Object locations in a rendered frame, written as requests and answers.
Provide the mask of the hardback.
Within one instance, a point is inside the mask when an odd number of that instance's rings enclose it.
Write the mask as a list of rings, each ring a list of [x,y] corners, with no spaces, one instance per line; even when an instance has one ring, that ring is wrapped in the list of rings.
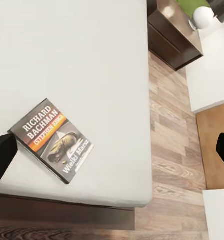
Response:
[[[94,145],[46,98],[9,134],[49,171],[68,185]]]

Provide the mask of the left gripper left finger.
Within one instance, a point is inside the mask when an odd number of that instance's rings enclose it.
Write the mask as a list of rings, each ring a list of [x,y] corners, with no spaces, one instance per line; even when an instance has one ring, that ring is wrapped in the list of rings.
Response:
[[[14,133],[0,136],[0,181],[18,152]]]

